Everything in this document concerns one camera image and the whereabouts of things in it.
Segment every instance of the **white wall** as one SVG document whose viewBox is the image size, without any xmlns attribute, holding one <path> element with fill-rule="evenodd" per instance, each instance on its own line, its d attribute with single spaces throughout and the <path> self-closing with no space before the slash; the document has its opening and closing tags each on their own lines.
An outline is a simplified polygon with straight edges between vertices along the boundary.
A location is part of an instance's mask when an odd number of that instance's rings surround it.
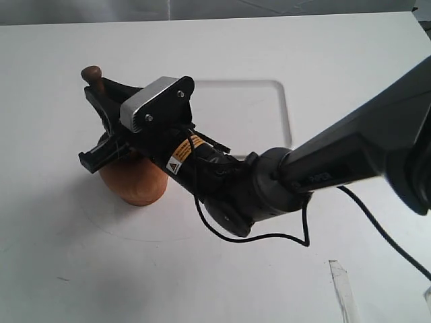
<svg viewBox="0 0 431 323">
<path fill-rule="evenodd" d="M 0 0 L 0 25 L 409 11 L 415 0 Z"/>
</svg>

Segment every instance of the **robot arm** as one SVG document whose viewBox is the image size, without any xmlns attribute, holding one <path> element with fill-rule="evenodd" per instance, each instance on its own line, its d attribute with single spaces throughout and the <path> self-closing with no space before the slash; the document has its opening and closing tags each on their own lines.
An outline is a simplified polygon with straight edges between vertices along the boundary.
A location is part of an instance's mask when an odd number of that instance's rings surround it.
<svg viewBox="0 0 431 323">
<path fill-rule="evenodd" d="M 301 209 L 314 190 L 374 176 L 384 176 L 406 205 L 425 215 L 431 207 L 430 71 L 428 58 L 294 151 L 273 148 L 244 161 L 195 130 L 190 77 L 161 77 L 144 88 L 100 78 L 85 93 L 106 139 L 79 158 L 93 173 L 138 151 L 240 237 L 257 221 Z"/>
</svg>

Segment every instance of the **yellow warning sticker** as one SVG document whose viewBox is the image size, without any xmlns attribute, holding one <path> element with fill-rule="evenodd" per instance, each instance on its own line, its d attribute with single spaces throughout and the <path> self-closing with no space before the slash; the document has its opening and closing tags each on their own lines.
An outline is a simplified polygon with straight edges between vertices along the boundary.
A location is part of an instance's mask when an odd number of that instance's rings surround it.
<svg viewBox="0 0 431 323">
<path fill-rule="evenodd" d="M 202 138 L 198 137 L 197 135 L 191 136 L 191 140 L 195 148 L 198 148 L 200 145 L 202 145 L 205 142 Z M 181 165 L 184 163 L 187 157 L 190 156 L 190 154 L 191 154 L 190 143 L 188 139 L 185 139 L 175 149 L 172 156 L 170 156 L 168 163 L 166 164 L 166 168 L 170 170 L 172 173 L 174 173 L 175 175 L 177 175 Z"/>
</svg>

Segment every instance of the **white table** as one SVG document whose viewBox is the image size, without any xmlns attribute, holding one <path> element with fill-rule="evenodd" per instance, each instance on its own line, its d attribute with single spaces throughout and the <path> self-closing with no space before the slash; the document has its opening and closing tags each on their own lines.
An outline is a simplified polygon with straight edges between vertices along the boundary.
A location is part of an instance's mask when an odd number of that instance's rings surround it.
<svg viewBox="0 0 431 323">
<path fill-rule="evenodd" d="M 412 14 L 0 27 L 0 44 L 0 322 L 341 322 L 330 259 L 348 270 L 363 322 L 430 321 L 429 282 L 337 190 L 313 197 L 309 249 L 232 245 L 173 181 L 139 209 L 77 160 L 102 132 L 79 78 L 87 65 L 141 86 L 277 80 L 297 147 L 431 54 Z M 431 218 L 381 179 L 352 189 L 431 268 Z M 301 235 L 300 214 L 253 229 L 268 231 Z"/>
</svg>

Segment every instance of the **wooden object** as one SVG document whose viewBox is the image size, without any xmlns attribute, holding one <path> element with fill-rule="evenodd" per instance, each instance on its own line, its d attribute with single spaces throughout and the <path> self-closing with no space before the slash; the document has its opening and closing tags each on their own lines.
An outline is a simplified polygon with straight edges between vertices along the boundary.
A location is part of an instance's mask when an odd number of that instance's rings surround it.
<svg viewBox="0 0 431 323">
<path fill-rule="evenodd" d="M 102 70 L 98 66 L 86 67 L 81 71 L 81 76 L 90 86 L 105 93 Z M 111 191 L 136 206 L 156 202 L 168 184 L 168 175 L 138 153 L 133 153 L 129 159 L 104 166 L 99 174 Z"/>
</svg>

